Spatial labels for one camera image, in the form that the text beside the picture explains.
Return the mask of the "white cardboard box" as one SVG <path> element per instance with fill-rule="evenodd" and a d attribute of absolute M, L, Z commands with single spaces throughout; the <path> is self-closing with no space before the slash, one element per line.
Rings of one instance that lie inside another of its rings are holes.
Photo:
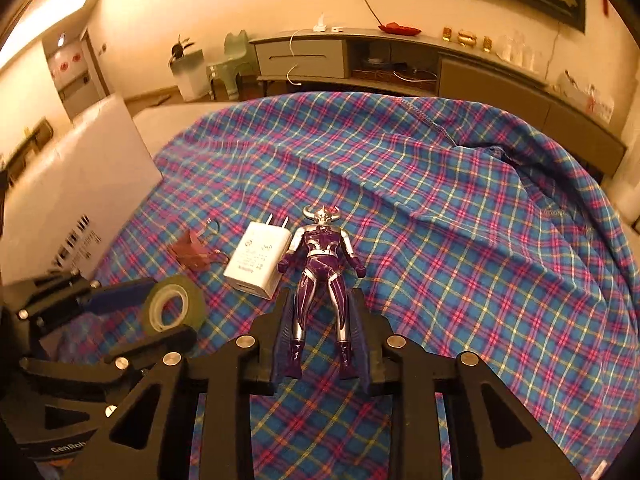
<path fill-rule="evenodd" d="M 70 270 L 88 278 L 160 180 L 124 100 L 109 96 L 94 104 L 9 192 L 2 280 Z"/>

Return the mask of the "plaid blue pink cloth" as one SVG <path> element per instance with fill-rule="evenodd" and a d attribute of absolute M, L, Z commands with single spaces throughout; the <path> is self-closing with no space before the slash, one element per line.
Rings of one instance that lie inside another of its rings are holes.
<path fill-rule="evenodd" d="M 472 350 L 583 477 L 639 411 L 639 270 L 620 216 L 576 160 L 480 103 L 297 93 L 198 120 L 156 155 L 162 183 L 122 229 L 105 284 L 180 272 L 192 229 L 233 252 L 253 220 L 340 208 L 368 306 L 441 356 Z"/>

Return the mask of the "purple silver action figure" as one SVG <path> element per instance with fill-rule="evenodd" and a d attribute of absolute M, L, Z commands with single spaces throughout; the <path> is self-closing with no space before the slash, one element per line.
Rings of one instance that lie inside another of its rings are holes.
<path fill-rule="evenodd" d="M 358 278 L 367 274 L 367 268 L 356 255 L 347 231 L 334 223 L 341 211 L 330 206 L 305 206 L 303 215 L 309 220 L 298 228 L 290 246 L 278 263 L 283 273 L 291 266 L 300 248 L 305 251 L 305 262 L 298 281 L 292 321 L 292 336 L 285 376 L 302 377 L 302 356 L 306 341 L 308 312 L 318 289 L 323 286 L 329 294 L 336 316 L 336 343 L 340 358 L 340 377 L 356 376 L 352 344 L 349 336 L 347 287 L 343 276 L 343 262 L 354 270 Z"/>

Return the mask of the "pink binder clips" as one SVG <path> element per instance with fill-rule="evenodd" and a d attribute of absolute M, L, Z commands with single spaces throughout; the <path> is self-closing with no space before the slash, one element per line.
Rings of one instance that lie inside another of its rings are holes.
<path fill-rule="evenodd" d="M 229 256 L 219 248 L 209 247 L 204 243 L 206 234 L 220 232 L 217 220 L 208 218 L 199 231 L 185 229 L 178 238 L 168 245 L 168 252 L 185 268 L 200 272 L 212 264 L 227 264 Z"/>

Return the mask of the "red pouch on cabinet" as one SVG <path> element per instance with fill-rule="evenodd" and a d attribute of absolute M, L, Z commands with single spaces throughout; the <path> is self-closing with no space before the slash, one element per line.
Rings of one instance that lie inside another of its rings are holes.
<path fill-rule="evenodd" d="M 395 36 L 403 36 L 403 37 L 416 37 L 419 36 L 421 31 L 418 28 L 399 25 L 396 22 L 389 22 L 387 24 L 379 24 L 378 28 L 381 32 L 385 32 L 386 34 L 391 34 Z"/>

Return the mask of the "long grey tv cabinet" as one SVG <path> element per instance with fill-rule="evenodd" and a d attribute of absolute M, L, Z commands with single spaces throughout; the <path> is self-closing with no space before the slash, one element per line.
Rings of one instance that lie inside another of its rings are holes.
<path fill-rule="evenodd" d="M 481 102 L 522 118 L 602 176 L 615 174 L 626 155 L 626 145 L 608 126 L 553 91 L 541 76 L 492 53 L 372 29 L 301 29 L 251 44 L 262 82 Z"/>

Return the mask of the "green plastic chair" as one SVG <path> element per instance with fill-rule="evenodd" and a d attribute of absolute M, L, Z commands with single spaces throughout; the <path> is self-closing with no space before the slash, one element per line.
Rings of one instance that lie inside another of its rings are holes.
<path fill-rule="evenodd" d="M 237 101 L 240 98 L 242 77 L 259 74 L 255 48 L 250 44 L 244 29 L 237 34 L 228 33 L 224 38 L 224 55 L 219 61 L 207 63 L 206 72 L 209 79 L 209 95 L 213 101 L 217 99 L 217 79 L 224 84 L 229 101 Z"/>

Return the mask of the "white usb charger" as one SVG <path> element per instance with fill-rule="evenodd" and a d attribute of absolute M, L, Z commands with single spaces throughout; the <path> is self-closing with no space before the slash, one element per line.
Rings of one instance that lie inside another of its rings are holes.
<path fill-rule="evenodd" d="M 271 299 L 280 283 L 278 263 L 292 238 L 290 217 L 281 224 L 271 224 L 272 218 L 270 214 L 267 222 L 250 222 L 224 269 L 234 289 L 264 299 Z"/>

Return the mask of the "green tape roll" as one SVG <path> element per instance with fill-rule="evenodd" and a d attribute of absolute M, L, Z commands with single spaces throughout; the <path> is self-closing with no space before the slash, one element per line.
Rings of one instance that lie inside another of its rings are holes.
<path fill-rule="evenodd" d="M 142 330 L 155 335 L 179 326 L 199 330 L 206 319 L 204 292 L 184 275 L 155 284 L 142 309 Z"/>

